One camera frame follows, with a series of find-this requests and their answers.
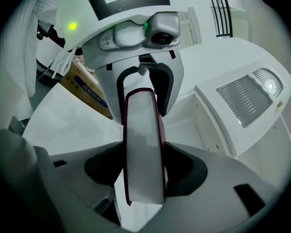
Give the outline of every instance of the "blue label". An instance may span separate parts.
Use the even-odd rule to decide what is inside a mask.
[[[78,85],[80,86],[80,87],[82,87],[82,89],[84,90],[84,91],[86,91],[87,92],[87,94],[89,95],[89,96],[91,96],[93,99],[95,99],[98,103],[100,103],[103,107],[106,107],[106,108],[108,108],[108,105],[107,105],[107,103],[104,101],[104,100],[102,100],[102,98],[100,97],[100,96],[98,96],[91,88],[89,88],[87,85],[86,85],[86,83],[84,83],[84,81],[79,77],[79,76],[74,76],[74,80],[75,80],[75,82],[77,82],[78,83]]]

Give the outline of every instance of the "black bar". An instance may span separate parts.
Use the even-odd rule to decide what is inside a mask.
[[[221,36],[231,36],[231,34],[230,33],[217,34],[217,37],[221,37]]]
[[[231,11],[229,9],[229,4],[227,0],[225,1],[226,9],[227,9],[227,15],[228,15],[228,21],[229,21],[229,33],[231,37],[233,37],[233,28],[232,28],[232,16],[231,16]]]
[[[53,162],[53,164],[54,164],[55,167],[59,167],[59,166],[66,165],[67,162],[66,161],[63,161],[63,160],[60,160],[60,161]]]
[[[220,19],[221,19],[221,25],[222,25],[222,33],[224,33],[224,26],[223,26],[223,20],[222,20],[221,8],[220,8],[220,5],[219,5],[218,0],[216,0],[216,2],[217,2],[218,9],[219,9],[219,13],[220,13]]]
[[[173,50],[170,50],[169,53],[172,59],[176,58],[175,52]]]
[[[112,71],[112,63],[106,65],[107,71]]]
[[[223,1],[222,0],[220,0],[220,1],[221,1],[221,4],[222,4],[222,7],[223,7],[223,13],[224,13],[224,19],[225,19],[225,26],[226,26],[226,33],[227,33],[227,17],[226,17],[226,14],[225,14],[225,8],[224,8],[224,5],[223,5]]]
[[[218,15],[217,15],[217,12],[215,11],[215,6],[214,6],[214,3],[213,3],[213,0],[211,0],[211,3],[212,3],[212,6],[213,6],[213,9],[214,9],[215,19],[217,21],[218,34],[220,34],[220,27],[219,27]]]

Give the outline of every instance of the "camera lens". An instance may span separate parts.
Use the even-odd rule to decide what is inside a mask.
[[[173,41],[172,37],[167,33],[157,33],[152,36],[151,40],[154,44],[160,46],[169,45]]]

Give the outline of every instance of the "red edge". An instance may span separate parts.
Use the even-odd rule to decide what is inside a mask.
[[[159,109],[157,107],[157,103],[156,103],[156,98],[155,98],[155,94],[154,91],[151,88],[138,88],[135,90],[132,90],[131,92],[129,92],[126,95],[125,98],[125,111],[124,111],[124,118],[122,121],[122,125],[124,126],[123,129],[123,143],[124,143],[124,148],[125,148],[125,162],[124,162],[124,187],[125,187],[125,197],[126,197],[126,203],[130,206],[131,205],[131,201],[129,200],[129,192],[128,192],[128,182],[127,182],[127,158],[126,158],[126,147],[127,147],[127,143],[126,143],[126,137],[127,137],[127,110],[128,110],[128,100],[130,98],[130,96],[138,93],[138,92],[143,92],[143,91],[148,91],[152,93],[153,96],[153,100],[154,100],[154,104],[155,104],[155,109],[156,109],[156,120],[157,120],[157,125],[159,127],[159,140],[160,140],[160,149],[161,149],[161,159],[162,159],[162,174],[163,174],[163,191],[164,191],[164,198],[165,198],[165,191],[166,191],[166,183],[165,183],[165,170],[164,170],[164,162],[163,162],[163,148],[164,148],[164,142],[166,141],[166,137],[165,137],[165,130],[164,130],[164,125],[162,122],[162,117],[160,115]]]

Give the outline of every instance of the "white casing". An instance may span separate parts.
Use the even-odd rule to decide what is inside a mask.
[[[270,70],[282,82],[283,90],[277,98],[252,74],[260,68]],[[246,75],[259,84],[269,94],[269,98],[273,102],[262,115],[249,126],[243,128],[216,89]],[[291,96],[290,83],[291,76],[279,62],[258,61],[200,83],[196,85],[196,89],[217,119],[232,155],[238,156],[259,141],[280,117]]]
[[[58,0],[57,25],[65,38],[65,49],[81,47],[85,42],[123,21],[144,24],[157,12],[187,11],[185,0],[170,0],[170,5],[148,6],[126,10],[98,20],[89,0]],[[76,23],[74,30],[69,28]]]
[[[151,53],[151,56],[157,63],[163,63],[168,66],[173,74],[172,89],[170,91],[166,114],[170,111],[178,97],[184,73],[179,51],[175,47],[173,48],[173,51],[176,56],[175,59],[171,58],[169,51]],[[119,76],[129,67],[139,67],[139,65],[140,61],[138,56],[134,56],[114,62],[112,64],[113,68],[110,71],[106,69],[106,66],[96,70],[96,75],[102,88],[103,95],[107,101],[110,112],[117,123],[121,123],[122,120],[117,88]]]

